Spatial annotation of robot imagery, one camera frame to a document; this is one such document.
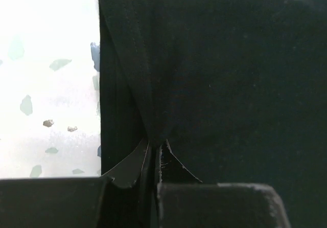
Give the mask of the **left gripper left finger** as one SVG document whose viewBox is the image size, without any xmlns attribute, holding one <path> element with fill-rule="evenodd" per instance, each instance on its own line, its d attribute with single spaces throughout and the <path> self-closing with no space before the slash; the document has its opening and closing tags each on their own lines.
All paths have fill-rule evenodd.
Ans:
<svg viewBox="0 0 327 228">
<path fill-rule="evenodd" d="M 149 227 L 147 140 L 99 177 L 1 181 L 1 227 Z"/>
</svg>

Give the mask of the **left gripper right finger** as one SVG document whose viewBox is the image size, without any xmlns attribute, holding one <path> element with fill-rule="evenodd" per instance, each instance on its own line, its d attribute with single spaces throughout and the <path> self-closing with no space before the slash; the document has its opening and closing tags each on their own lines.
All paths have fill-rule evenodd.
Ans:
<svg viewBox="0 0 327 228">
<path fill-rule="evenodd" d="M 269 185 L 203 184 L 173 154 L 168 142 L 157 158 L 159 227 L 291 226 L 282 199 Z"/>
</svg>

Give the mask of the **black t-shirt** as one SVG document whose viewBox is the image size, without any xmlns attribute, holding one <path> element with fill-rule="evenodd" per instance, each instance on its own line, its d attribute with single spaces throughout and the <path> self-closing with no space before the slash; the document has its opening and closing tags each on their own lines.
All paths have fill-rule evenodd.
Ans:
<svg viewBox="0 0 327 228">
<path fill-rule="evenodd" d="M 326 227 L 326 0 L 98 0 L 102 171 L 143 138 Z"/>
</svg>

